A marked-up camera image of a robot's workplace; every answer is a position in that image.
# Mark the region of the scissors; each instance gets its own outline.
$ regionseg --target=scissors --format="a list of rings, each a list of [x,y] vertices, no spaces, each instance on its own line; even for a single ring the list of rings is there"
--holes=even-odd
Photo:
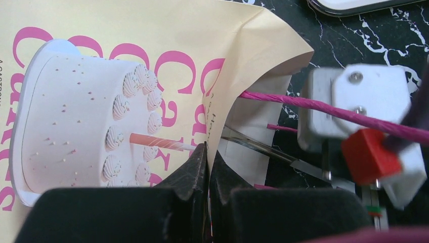
[[[229,136],[222,136],[221,137],[222,139],[240,144],[256,152],[262,153],[270,158],[283,161],[289,164],[292,168],[296,170],[302,171],[310,176],[313,176],[319,180],[322,180],[331,184],[332,188],[341,188],[343,190],[347,190],[349,192],[356,194],[355,183],[353,183],[350,180],[336,177],[331,174],[329,175],[329,177],[326,177],[326,175],[324,175],[324,171],[321,168],[313,166],[287,153],[284,153],[280,150],[272,148],[271,146],[268,146],[254,139],[251,139],[250,137],[232,129],[228,125],[225,125],[224,129],[229,130]],[[367,205],[368,207],[379,208],[378,192],[377,192],[378,189],[379,188],[372,188],[369,186],[362,187],[361,188],[362,203]],[[381,209],[381,210],[382,210],[381,216],[374,216],[374,227],[377,230],[389,228],[387,213],[385,209]]]

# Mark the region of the cream paper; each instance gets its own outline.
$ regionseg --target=cream paper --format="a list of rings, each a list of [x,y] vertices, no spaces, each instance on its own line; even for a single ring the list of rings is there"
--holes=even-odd
[[[0,4],[0,242],[13,241],[30,210],[12,189],[9,143],[23,75],[45,42],[68,39],[84,55],[146,63],[164,88],[158,110],[164,127],[157,136],[187,144],[207,140],[210,166],[237,96],[264,73],[283,76],[306,66],[313,52],[268,10],[233,2],[1,0]],[[149,162],[151,185],[189,157],[187,151],[161,152]]]
[[[290,78],[290,75],[278,76],[267,73],[247,90],[284,95]],[[271,146],[275,131],[268,130],[267,124],[277,124],[281,109],[280,103],[237,99],[228,113],[225,125]],[[230,137],[230,130],[224,127],[222,136]],[[255,187],[265,185],[270,160],[268,156],[224,139],[220,140],[218,151],[226,164],[250,185]]]

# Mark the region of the white plastic bracket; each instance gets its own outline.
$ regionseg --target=white plastic bracket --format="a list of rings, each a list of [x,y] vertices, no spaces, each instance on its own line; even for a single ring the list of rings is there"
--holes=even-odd
[[[399,123],[410,106],[405,71],[401,67],[354,64],[345,69],[314,69],[302,96],[369,117]],[[321,152],[323,140],[346,139],[362,126],[315,110],[298,111],[298,143]],[[407,205],[426,180],[421,149],[412,144],[399,154],[403,172],[379,178],[396,208]]]

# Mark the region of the white phone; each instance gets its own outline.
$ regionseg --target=white phone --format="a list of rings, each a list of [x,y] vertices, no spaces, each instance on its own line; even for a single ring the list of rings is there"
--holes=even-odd
[[[308,0],[318,11],[334,17],[362,14],[421,1],[424,0]]]

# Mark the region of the red block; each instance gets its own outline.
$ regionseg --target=red block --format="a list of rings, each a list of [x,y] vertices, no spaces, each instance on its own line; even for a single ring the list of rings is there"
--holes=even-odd
[[[398,156],[382,145],[384,138],[379,130],[360,129],[342,142],[342,153],[358,185],[373,184],[402,171]]]

